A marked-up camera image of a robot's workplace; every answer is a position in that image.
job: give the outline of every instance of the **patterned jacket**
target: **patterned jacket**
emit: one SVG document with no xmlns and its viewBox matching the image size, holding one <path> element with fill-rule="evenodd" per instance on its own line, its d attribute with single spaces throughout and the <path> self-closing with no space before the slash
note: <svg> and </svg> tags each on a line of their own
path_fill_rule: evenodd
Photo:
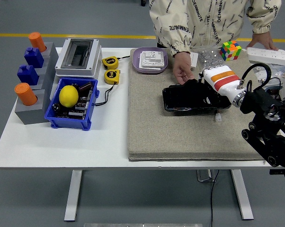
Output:
<svg viewBox="0 0 285 227">
<path fill-rule="evenodd" d="M 222 45 L 239 37 L 249 0 L 150 0 L 158 43 L 171 54 L 201 45 Z M 253 33 L 270 31 L 281 0 L 250 0 L 246 15 Z"/>
</svg>

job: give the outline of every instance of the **blue plastic box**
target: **blue plastic box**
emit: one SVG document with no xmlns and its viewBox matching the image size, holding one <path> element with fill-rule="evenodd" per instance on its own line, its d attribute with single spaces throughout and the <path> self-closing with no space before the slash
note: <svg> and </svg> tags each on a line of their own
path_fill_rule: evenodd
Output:
<svg viewBox="0 0 285 227">
<path fill-rule="evenodd" d="M 82 86 L 88 82 L 91 82 L 93 84 L 93 91 L 85 118 L 83 120 L 79 120 L 72 118 L 55 117 L 55 112 L 52 109 L 52 105 L 59 102 L 59 93 L 61 89 L 66 85 L 77 84 L 78 86 Z M 97 90 L 97 83 L 98 81 L 96 79 L 80 79 L 80 78 L 68 78 L 68 77 L 61 78 L 58 82 L 57 89 L 50 102 L 50 105 L 45 113 L 45 119 L 51 122 L 51 127 L 54 129 L 74 128 L 74 129 L 82 129 L 84 131 L 89 131 L 91 127 L 91 116 L 95 106 L 95 101 L 99 96 L 99 91 Z"/>
</svg>

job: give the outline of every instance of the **orange cylinder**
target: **orange cylinder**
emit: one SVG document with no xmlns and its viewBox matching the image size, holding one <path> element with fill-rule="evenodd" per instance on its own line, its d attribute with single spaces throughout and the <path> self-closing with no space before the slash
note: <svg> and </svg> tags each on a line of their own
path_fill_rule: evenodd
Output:
<svg viewBox="0 0 285 227">
<path fill-rule="evenodd" d="M 29 40 L 32 46 L 38 48 L 40 52 L 44 52 L 47 49 L 39 32 L 32 32 L 29 35 Z"/>
<path fill-rule="evenodd" d="M 17 84 L 14 88 L 15 93 L 24 105 L 33 105 L 37 102 L 37 97 L 27 83 Z"/>
</svg>

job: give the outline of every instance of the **person's hand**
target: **person's hand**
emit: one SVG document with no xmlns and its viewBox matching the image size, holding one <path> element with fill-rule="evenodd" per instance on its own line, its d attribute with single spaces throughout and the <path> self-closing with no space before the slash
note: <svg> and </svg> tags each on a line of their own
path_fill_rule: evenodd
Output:
<svg viewBox="0 0 285 227">
<path fill-rule="evenodd" d="M 174 56 L 173 74 L 179 84 L 184 84 L 189 79 L 193 79 L 191 72 L 191 57 L 187 52 L 180 52 Z"/>
<path fill-rule="evenodd" d="M 271 38 L 270 32 L 262 34 L 253 34 L 251 42 L 248 44 L 248 47 L 253 47 L 256 43 L 262 44 L 267 50 L 278 51 L 278 48 L 274 46 L 273 40 Z"/>
</svg>

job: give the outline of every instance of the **red stripe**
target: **red stripe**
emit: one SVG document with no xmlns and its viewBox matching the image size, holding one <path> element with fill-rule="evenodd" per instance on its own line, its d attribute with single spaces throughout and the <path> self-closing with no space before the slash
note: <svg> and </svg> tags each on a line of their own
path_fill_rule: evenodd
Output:
<svg viewBox="0 0 285 227">
<path fill-rule="evenodd" d="M 236 81 L 236 80 L 239 80 L 239 77 L 237 75 L 230 76 L 225 79 L 221 79 L 215 83 L 214 88 L 216 89 L 216 91 L 218 91 L 223 85 Z"/>
</svg>

